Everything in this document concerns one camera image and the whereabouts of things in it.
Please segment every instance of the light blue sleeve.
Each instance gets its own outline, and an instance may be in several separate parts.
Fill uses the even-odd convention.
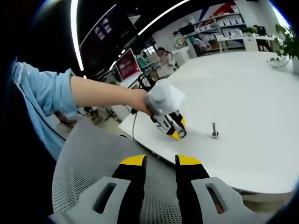
[[[28,82],[37,100],[37,103],[46,116],[55,111],[62,113],[77,111],[72,93],[70,78],[73,75],[71,69],[65,73],[43,71],[26,64]]]

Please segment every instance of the potted plant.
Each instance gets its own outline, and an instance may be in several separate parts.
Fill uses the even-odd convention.
[[[295,32],[292,28],[282,27],[279,24],[276,24],[275,28],[277,33],[284,36],[284,41],[281,45],[278,37],[275,38],[274,42],[279,46],[279,50],[276,51],[278,57],[271,58],[268,63],[274,68],[281,68],[293,60],[294,73],[299,74],[299,40]]]
[[[251,37],[252,34],[255,34],[255,30],[252,27],[242,28],[240,29],[244,36]]]

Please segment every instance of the hand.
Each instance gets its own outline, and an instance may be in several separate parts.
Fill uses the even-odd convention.
[[[151,116],[153,114],[153,112],[151,112],[145,104],[145,98],[146,98],[147,92],[142,89],[130,90],[130,91],[131,92],[130,92],[130,99],[129,99],[128,105],[138,111],[142,111],[142,112],[148,114],[149,116]]]

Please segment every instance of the light blue shirt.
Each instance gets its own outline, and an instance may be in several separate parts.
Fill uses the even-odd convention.
[[[65,73],[43,71],[26,63],[16,63],[13,80],[22,91],[36,134],[57,161],[64,141],[46,124],[55,111],[77,111],[70,86],[71,69]]]

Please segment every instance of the wall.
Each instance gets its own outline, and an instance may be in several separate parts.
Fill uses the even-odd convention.
[[[268,34],[277,34],[275,31],[275,24],[278,23],[278,19],[268,0],[259,0],[258,2],[236,0],[235,4],[238,6],[247,26],[252,27],[255,24],[265,26]],[[219,4],[209,7],[202,19],[211,16],[222,5],[223,4]],[[154,33],[153,38],[157,45],[166,48],[168,51],[174,51],[175,48],[172,33],[178,31],[178,29],[182,28],[184,25],[187,25],[189,22],[188,17],[190,16],[193,16],[195,20],[198,21],[201,13],[202,10],[196,11]]]

